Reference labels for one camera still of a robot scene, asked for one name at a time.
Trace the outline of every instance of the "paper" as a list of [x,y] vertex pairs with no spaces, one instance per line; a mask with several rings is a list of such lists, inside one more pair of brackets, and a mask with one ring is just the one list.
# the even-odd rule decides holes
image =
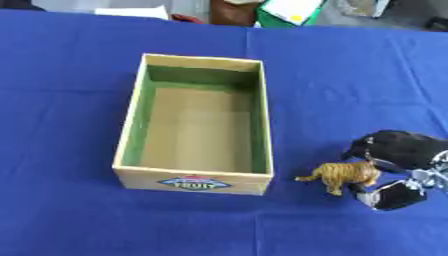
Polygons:
[[165,6],[155,8],[97,8],[95,14],[114,16],[150,17],[168,20]]
[[323,0],[271,0],[262,9],[297,25],[304,23]]

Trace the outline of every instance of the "tiger figurine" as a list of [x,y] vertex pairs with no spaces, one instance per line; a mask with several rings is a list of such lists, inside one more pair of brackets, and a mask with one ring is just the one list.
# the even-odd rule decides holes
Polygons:
[[344,182],[362,183],[364,186],[372,186],[380,176],[380,171],[371,161],[355,163],[325,163],[313,170],[311,176],[296,177],[296,181],[313,181],[322,177],[322,182],[327,186],[327,192],[342,196],[341,186]]

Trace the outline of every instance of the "blue tablecloth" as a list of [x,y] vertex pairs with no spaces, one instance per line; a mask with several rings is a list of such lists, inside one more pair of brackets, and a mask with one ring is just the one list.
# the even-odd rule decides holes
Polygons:
[[[446,255],[440,192],[373,212],[292,178],[379,129],[448,138],[447,49],[438,33],[0,11],[0,255]],[[111,162],[145,52],[265,62],[266,196],[120,186]]]

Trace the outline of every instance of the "cardboard box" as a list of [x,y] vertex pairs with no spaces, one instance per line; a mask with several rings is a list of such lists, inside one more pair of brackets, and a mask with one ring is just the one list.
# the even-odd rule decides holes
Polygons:
[[262,62],[143,55],[113,168],[127,188],[263,194],[273,167]]

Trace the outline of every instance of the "red object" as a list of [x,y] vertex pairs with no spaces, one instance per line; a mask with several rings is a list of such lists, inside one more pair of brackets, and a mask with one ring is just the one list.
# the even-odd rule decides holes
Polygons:
[[177,20],[177,21],[183,21],[183,22],[192,22],[196,24],[204,24],[201,20],[193,17],[193,16],[187,16],[182,14],[171,14],[171,19]]

